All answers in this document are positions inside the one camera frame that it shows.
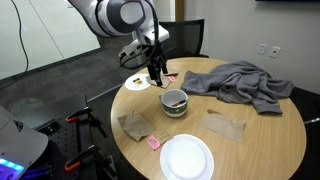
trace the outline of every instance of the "white plate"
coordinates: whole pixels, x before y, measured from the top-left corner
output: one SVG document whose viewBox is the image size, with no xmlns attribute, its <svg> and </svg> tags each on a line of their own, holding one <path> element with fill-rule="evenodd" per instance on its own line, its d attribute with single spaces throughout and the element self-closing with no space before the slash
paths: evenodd
<svg viewBox="0 0 320 180">
<path fill-rule="evenodd" d="M 127 89 L 132 90 L 132 91 L 140 91 L 140 90 L 146 89 L 150 86 L 150 84 L 148 83 L 148 81 L 146 79 L 147 76 L 149 76 L 149 74 L 132 75 L 126 80 L 124 85 L 126 86 Z M 135 83 L 134 80 L 136 80 L 138 78 L 141 80 L 141 82 Z"/>
<path fill-rule="evenodd" d="M 214 170 L 208 146 L 188 134 L 174 136 L 165 143 L 160 154 L 160 165 L 170 180 L 209 180 Z"/>
</svg>

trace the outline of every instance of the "round wooden table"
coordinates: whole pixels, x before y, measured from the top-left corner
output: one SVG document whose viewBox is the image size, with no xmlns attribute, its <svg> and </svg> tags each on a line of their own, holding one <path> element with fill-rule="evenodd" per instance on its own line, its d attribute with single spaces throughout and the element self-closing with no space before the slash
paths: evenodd
<svg viewBox="0 0 320 180">
<path fill-rule="evenodd" d="M 258 115 L 252 105 L 225 103 L 216 97 L 189 95 L 187 113 L 170 118 L 162 110 L 159 94 L 180 89 L 186 71 L 208 73 L 227 62 L 208 58 L 169 60 L 167 67 L 179 70 L 176 82 L 167 89 L 151 86 L 142 91 L 130 91 L 122 86 L 111 110 L 114 139 L 125 158 L 148 179 L 166 179 L 160 167 L 161 147 L 153 151 L 146 139 L 137 142 L 121 128 L 118 117 L 139 112 L 154 127 L 152 134 L 168 131 L 172 136 L 190 134 L 200 138 L 210 148 L 214 158 L 211 179 L 289 179 L 299 167 L 306 148 L 306 132 L 302 118 L 290 99 L 279 100 L 282 115 Z M 143 69 L 138 73 L 148 73 Z M 243 141 L 226 138 L 200 125 L 207 109 L 245 121 Z"/>
</svg>

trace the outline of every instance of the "black cable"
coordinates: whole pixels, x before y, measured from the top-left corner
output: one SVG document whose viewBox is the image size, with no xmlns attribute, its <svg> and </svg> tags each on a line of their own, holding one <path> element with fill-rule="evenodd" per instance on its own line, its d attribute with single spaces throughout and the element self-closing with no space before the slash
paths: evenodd
<svg viewBox="0 0 320 180">
<path fill-rule="evenodd" d="M 20 79 L 22 79 L 22 78 L 26 75 L 26 73 L 27 73 L 27 71 L 28 71 L 28 68 L 29 68 L 29 58 L 28 58 L 28 55 L 27 55 L 27 53 L 26 53 L 26 50 L 25 50 L 25 48 L 24 48 L 23 41 L 22 41 L 22 35 L 21 35 L 21 18 L 20 18 L 19 10 L 18 10 L 16 4 L 14 3 L 14 1 L 11 0 L 11 2 L 12 2 L 13 6 L 14 6 L 16 12 L 17 12 L 17 15 L 18 15 L 18 19 L 19 19 L 19 38 L 20 38 L 20 43 L 21 43 L 21 46 L 22 46 L 23 53 L 24 53 L 24 55 L 25 55 L 25 57 L 26 57 L 27 65 L 26 65 L 26 69 L 24 70 L 24 72 L 22 73 L 22 75 L 21 75 L 20 77 L 18 77 L 15 81 L 11 82 L 10 84 L 8 84 L 8 85 L 6 85 L 6 86 L 4 86 L 4 87 L 1 87 L 1 88 L 0 88 L 0 91 L 4 90 L 5 88 L 11 86 L 12 84 L 14 84 L 14 83 L 16 83 L 17 81 L 19 81 Z"/>
<path fill-rule="evenodd" d="M 152 51 L 151 51 L 149 57 L 147 57 L 147 59 L 141 65 L 132 66 L 132 67 L 129 67 L 129 66 L 125 65 L 127 62 L 131 61 L 133 58 L 137 57 L 141 53 L 139 53 L 138 55 L 136 55 L 134 57 L 131 57 L 131 58 L 125 60 L 123 63 L 122 63 L 122 60 L 120 60 L 120 67 L 123 67 L 124 69 L 134 70 L 134 69 L 138 69 L 138 68 L 144 66 L 147 62 L 150 61 L 150 57 L 153 57 L 153 55 L 155 54 L 155 52 L 157 50 L 157 47 L 159 45 L 158 17 L 157 17 L 157 14 L 156 14 L 156 10 L 154 9 L 153 5 L 150 3 L 149 0 L 144 0 L 144 1 L 146 3 L 148 3 L 148 5 L 150 6 L 150 8 L 152 10 L 153 28 L 154 28 L 154 45 L 153 45 L 153 48 L 152 48 Z"/>
</svg>

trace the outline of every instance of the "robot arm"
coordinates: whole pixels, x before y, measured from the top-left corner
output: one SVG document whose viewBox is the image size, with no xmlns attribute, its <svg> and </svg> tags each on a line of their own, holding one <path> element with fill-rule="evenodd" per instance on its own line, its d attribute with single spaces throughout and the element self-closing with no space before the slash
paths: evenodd
<svg viewBox="0 0 320 180">
<path fill-rule="evenodd" d="M 137 39 L 119 53 L 120 60 L 130 58 L 140 46 L 152 48 L 148 57 L 150 78 L 162 85 L 160 71 L 166 71 L 160 42 L 169 38 L 157 21 L 152 0 L 69 0 L 90 30 L 102 37 L 136 33 Z"/>
</svg>

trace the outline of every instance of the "gray cloth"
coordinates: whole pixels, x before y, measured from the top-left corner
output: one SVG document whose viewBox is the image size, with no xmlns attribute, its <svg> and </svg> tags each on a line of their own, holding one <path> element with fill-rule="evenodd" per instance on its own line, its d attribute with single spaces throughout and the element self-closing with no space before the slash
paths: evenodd
<svg viewBox="0 0 320 180">
<path fill-rule="evenodd" d="M 259 114 L 282 114 L 278 99 L 289 97 L 293 87 L 289 80 L 275 79 L 249 62 L 238 61 L 217 66 L 208 74 L 188 71 L 181 90 L 229 103 L 251 103 Z"/>
</svg>

